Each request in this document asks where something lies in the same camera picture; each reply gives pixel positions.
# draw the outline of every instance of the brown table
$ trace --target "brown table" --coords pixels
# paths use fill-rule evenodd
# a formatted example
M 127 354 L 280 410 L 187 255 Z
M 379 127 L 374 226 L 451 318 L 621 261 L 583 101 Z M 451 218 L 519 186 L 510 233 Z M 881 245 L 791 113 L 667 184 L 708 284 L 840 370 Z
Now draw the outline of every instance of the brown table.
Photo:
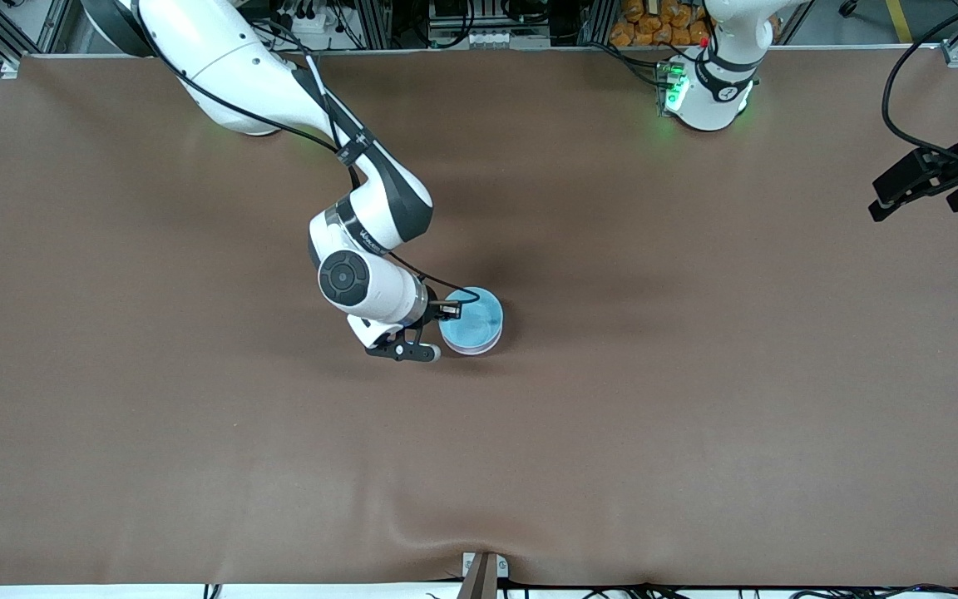
M 870 182 L 898 51 L 777 51 L 702 134 L 581 52 L 334 57 L 436 198 L 407 258 L 493 355 L 366 357 L 305 224 L 330 153 L 142 60 L 0 84 L 0 583 L 958 584 L 958 215 Z M 951 143 L 924 51 L 896 118 Z

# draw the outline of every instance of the yellow tape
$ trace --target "yellow tape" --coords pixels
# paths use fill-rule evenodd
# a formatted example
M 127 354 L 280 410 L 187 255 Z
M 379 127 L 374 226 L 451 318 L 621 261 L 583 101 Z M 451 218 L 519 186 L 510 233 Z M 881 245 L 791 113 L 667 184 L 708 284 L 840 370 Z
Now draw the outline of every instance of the yellow tape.
M 886 8 L 889 8 L 889 18 L 893 19 L 896 38 L 900 39 L 901 44 L 911 44 L 911 30 L 908 29 L 908 19 L 904 17 L 901 0 L 886 0 Z

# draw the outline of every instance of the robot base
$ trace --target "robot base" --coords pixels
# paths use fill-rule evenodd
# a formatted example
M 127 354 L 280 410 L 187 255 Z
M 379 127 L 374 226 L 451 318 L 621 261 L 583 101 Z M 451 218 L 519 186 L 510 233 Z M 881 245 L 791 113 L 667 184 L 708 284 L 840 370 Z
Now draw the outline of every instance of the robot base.
M 687 53 L 696 56 L 699 53 L 697 49 L 688 50 Z M 745 110 L 748 94 L 753 90 L 753 84 L 749 83 L 744 91 L 737 94 L 731 101 L 716 101 L 712 97 L 712 92 L 699 83 L 697 79 L 697 65 L 683 57 L 674 57 L 670 60 L 673 65 L 682 65 L 684 72 L 687 73 L 684 86 L 678 92 L 677 98 L 672 101 L 670 96 L 664 96 L 664 110 L 668 114 L 674 114 L 685 125 L 691 126 L 699 131 L 718 131 L 733 122 L 733 119 Z

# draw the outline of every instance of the robotic arm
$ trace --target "robotic arm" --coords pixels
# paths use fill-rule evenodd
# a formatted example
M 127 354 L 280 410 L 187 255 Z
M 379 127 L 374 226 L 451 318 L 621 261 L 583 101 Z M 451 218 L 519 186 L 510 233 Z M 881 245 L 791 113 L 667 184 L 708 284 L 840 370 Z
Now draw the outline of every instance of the robotic arm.
M 687 50 L 672 63 L 684 75 L 665 95 L 665 109 L 685 125 L 715 131 L 745 110 L 753 74 L 774 41 L 768 20 L 776 11 L 803 0 L 707 0 L 715 21 L 711 43 Z
M 418 178 L 324 88 L 312 58 L 305 69 L 266 50 L 228 0 L 131 1 L 132 29 L 217 124 L 250 136 L 311 126 L 341 146 L 339 160 L 356 164 L 366 181 L 309 222 L 320 291 L 346 312 L 370 355 L 440 357 L 436 345 L 407 342 L 404 330 L 459 318 L 462 302 L 440 302 L 414 273 L 384 258 L 430 224 L 431 196 Z

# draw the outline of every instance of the round container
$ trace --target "round container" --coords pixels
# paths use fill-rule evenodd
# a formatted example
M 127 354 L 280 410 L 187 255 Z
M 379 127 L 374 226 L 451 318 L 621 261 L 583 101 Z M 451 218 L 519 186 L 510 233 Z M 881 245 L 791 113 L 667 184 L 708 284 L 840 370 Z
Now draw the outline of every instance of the round container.
M 465 356 L 478 356 L 489 352 L 501 338 L 501 324 L 505 312 L 493 293 L 482 287 L 468 287 L 479 295 L 479 300 L 461 306 L 461 318 L 438 321 L 442 341 L 449 349 Z M 446 300 L 467 300 L 472 297 L 460 290 L 453 291 Z

